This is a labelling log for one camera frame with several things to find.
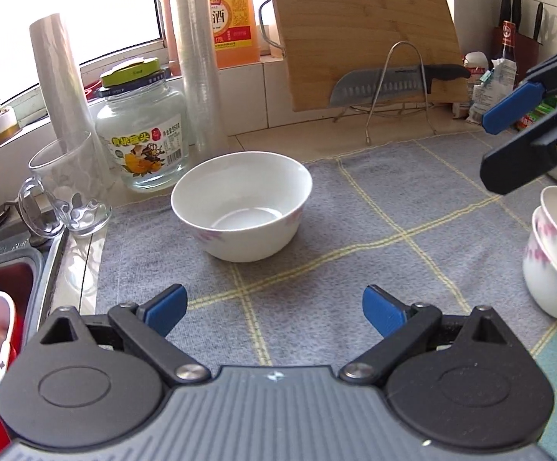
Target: checkered towel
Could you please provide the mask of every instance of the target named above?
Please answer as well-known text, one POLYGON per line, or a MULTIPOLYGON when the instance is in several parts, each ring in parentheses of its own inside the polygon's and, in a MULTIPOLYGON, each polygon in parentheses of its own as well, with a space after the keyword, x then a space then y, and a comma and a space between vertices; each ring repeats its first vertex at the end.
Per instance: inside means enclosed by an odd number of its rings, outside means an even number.
MULTIPOLYGON (((338 369, 380 340, 361 309, 364 288, 377 284, 444 313, 493 305, 553 374, 557 351, 545 350, 557 322, 522 276, 531 215, 551 182, 501 198, 479 179, 482 155, 509 137, 436 136, 308 163, 313 192, 296 237, 253 264, 201 252, 167 197, 121 207, 107 231, 97 312, 181 283, 188 313, 168 338, 214 372, 222 364, 338 369)), ((543 445, 557 456, 550 438, 543 445)))

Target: soy sauce bottle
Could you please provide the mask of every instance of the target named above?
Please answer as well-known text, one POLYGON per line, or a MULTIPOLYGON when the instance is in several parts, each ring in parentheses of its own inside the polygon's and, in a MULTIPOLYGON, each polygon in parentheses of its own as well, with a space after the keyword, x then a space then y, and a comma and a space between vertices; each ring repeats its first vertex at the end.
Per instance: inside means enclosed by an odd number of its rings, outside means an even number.
POLYGON ((502 22, 502 51, 496 59, 508 59, 513 62, 515 60, 515 24, 511 21, 502 22))

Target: stainless steel sink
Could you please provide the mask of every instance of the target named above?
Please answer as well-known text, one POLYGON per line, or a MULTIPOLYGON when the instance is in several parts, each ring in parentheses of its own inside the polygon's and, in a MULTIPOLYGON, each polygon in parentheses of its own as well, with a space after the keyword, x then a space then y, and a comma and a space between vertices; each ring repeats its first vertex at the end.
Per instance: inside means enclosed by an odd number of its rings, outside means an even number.
MULTIPOLYGON (((52 209, 43 215, 47 222, 55 219, 52 209)), ((30 240, 19 217, 0 227, 0 291, 12 297, 17 316, 24 320, 23 345, 49 314, 67 231, 38 247, 32 247, 30 240)))

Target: window frame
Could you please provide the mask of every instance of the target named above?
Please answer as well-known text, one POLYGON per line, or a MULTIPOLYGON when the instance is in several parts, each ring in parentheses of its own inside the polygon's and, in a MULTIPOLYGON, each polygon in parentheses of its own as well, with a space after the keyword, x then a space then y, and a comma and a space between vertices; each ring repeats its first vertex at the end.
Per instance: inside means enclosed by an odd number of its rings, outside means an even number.
MULTIPOLYGON (((80 73, 83 79, 83 85, 89 85, 98 81, 101 73, 110 67, 113 67, 122 61, 139 56, 152 54, 153 56, 159 58, 161 64, 167 64, 168 52, 167 45, 165 43, 165 29, 163 25, 160 0, 155 0, 155 10, 157 13, 157 24, 159 25, 160 38, 124 48, 122 50, 117 50, 110 54, 103 55, 80 64, 80 73)), ((46 105, 44 104, 44 98, 42 97, 40 85, 38 83, 8 99, 3 104, 11 106, 14 109, 21 127, 37 121, 47 115, 46 105)))

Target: glass jar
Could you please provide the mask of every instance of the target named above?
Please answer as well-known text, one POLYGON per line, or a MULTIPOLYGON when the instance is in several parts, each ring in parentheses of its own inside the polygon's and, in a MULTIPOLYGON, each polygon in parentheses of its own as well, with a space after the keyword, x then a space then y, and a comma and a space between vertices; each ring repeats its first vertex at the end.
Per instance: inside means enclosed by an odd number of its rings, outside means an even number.
POLYGON ((101 75, 98 94, 106 103, 95 129, 134 191, 172 186, 189 169, 186 103, 166 76, 157 58, 133 59, 101 75))

